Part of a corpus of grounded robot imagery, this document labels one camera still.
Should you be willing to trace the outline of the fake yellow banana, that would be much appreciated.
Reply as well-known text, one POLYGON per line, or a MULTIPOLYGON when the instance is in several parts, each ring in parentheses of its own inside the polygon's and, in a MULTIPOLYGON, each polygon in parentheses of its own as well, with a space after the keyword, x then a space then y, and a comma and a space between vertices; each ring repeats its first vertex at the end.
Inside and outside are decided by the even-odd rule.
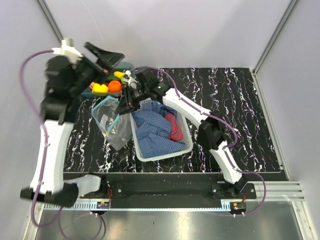
POLYGON ((125 76, 125 72, 121 72, 121 71, 115 71, 114 73, 114 76, 118 79, 122 79, 124 76, 125 76))

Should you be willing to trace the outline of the fake carrot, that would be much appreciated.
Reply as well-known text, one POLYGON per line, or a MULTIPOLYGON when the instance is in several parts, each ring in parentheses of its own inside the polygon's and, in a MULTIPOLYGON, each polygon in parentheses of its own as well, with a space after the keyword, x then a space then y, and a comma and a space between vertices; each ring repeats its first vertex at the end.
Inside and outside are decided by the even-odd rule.
POLYGON ((110 82, 102 83, 102 84, 92 82, 89 88, 91 89, 92 94, 99 97, 105 97, 105 96, 118 97, 122 94, 123 85, 118 80, 112 80, 110 82))

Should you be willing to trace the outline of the clear zip top bag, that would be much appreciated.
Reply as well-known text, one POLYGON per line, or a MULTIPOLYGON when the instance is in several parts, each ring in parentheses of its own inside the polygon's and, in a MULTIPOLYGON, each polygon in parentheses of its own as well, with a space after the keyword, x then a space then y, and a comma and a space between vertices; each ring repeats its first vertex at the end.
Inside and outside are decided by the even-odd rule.
POLYGON ((118 106, 117 98, 107 96, 91 111, 102 135, 116 151, 122 149, 133 135, 130 115, 116 113, 118 106))

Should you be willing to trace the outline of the fake yellow lemon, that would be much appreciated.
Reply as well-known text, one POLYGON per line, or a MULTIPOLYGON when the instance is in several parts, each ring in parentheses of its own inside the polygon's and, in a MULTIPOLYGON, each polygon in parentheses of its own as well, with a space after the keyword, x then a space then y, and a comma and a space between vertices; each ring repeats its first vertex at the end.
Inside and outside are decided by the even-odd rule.
POLYGON ((92 82, 90 88, 91 92, 95 95, 106 95, 109 92, 109 88, 105 84, 92 82))

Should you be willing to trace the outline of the fake orange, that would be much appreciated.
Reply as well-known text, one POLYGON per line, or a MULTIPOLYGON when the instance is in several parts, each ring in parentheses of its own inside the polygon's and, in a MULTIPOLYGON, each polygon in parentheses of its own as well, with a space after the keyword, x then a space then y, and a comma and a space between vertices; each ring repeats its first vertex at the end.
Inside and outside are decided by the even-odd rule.
POLYGON ((112 93, 119 93, 122 91, 122 83, 118 80, 112 80, 108 83, 108 90, 112 93))

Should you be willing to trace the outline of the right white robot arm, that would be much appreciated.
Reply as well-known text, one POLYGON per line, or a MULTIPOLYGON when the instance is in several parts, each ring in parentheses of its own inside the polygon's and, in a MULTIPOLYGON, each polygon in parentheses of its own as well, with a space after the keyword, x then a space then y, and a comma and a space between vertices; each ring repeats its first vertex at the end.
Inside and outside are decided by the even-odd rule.
POLYGON ((198 144, 208 150, 218 163, 225 181, 222 185, 222 196, 235 199, 243 197, 248 184, 246 173, 238 167, 231 154, 230 148, 235 143, 228 143, 225 139, 225 128, 229 128, 232 133, 235 132, 234 128, 209 109, 184 96, 170 75, 167 76, 169 82, 165 83, 160 81, 152 70, 151 67, 137 67, 114 73, 114 76, 124 83, 117 112, 120 115, 137 113, 146 99, 177 111, 197 128, 198 144))

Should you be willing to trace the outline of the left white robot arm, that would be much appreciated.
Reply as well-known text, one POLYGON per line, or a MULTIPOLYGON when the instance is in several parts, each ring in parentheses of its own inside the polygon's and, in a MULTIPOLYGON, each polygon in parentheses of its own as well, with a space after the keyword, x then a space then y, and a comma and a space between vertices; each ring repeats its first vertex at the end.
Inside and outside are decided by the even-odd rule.
POLYGON ((20 67, 22 91, 40 121, 36 169, 30 185, 20 191, 22 199, 70 208, 86 194, 103 198, 108 193, 107 184, 96 174, 64 180, 65 155, 80 107, 79 96, 92 82, 104 80, 125 57, 123 53, 103 50, 90 42, 84 47, 96 56, 95 62, 64 39, 59 47, 32 54, 20 67), (25 87, 24 70, 32 58, 47 53, 54 56, 46 63, 44 99, 36 106, 25 87))

